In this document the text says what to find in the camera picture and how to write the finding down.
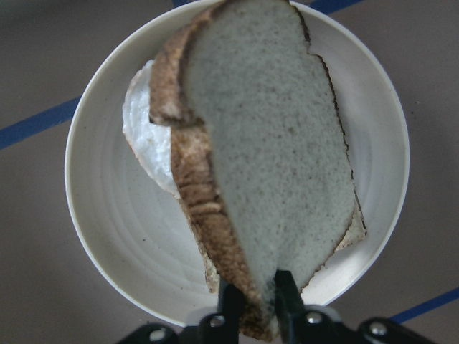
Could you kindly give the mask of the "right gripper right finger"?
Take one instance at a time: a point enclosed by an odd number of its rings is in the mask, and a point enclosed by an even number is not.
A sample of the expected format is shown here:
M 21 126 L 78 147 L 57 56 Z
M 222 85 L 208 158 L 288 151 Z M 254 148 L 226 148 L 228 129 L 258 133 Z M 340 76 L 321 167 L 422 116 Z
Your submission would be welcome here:
M 348 328 L 333 308 L 303 303 L 293 275 L 275 273 L 275 314 L 284 343 L 431 343 L 384 317 L 372 317 Z

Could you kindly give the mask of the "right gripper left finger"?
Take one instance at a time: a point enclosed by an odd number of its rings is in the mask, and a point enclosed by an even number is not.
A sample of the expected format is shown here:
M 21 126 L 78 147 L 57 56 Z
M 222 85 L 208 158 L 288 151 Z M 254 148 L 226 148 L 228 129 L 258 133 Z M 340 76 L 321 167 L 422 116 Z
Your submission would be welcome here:
M 245 308 L 242 293 L 228 282 L 219 283 L 217 311 L 180 333 L 166 325 L 149 323 L 122 338 L 120 343 L 238 343 L 240 317 Z

